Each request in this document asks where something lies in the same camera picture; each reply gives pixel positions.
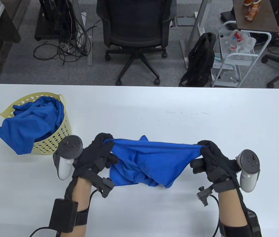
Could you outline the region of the person's right hand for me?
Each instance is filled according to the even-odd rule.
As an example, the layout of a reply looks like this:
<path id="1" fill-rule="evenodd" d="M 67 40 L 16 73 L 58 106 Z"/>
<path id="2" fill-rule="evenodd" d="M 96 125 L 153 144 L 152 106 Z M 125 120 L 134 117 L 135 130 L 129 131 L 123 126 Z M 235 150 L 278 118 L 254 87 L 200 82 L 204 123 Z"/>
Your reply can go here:
<path id="1" fill-rule="evenodd" d="M 239 168 L 237 162 L 224 156 L 218 146 L 212 141 L 202 140 L 197 144 L 202 146 L 202 158 L 194 159 L 190 162 L 193 173 L 205 172 L 217 193 L 239 189 L 240 185 L 237 180 Z"/>

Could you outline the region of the person's left hand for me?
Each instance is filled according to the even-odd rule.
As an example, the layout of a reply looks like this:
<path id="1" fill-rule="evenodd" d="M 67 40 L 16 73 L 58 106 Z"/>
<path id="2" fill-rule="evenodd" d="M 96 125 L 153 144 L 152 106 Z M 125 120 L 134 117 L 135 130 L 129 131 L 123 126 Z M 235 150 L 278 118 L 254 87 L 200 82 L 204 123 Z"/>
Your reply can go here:
<path id="1" fill-rule="evenodd" d="M 92 143 L 83 149 L 82 154 L 74 162 L 72 178 L 83 177 L 86 171 L 98 174 L 104 168 L 110 168 L 111 165 L 118 163 L 119 158 L 111 153 L 115 144 L 113 141 L 105 142 L 107 139 L 113 139 L 113 136 L 99 133 Z"/>

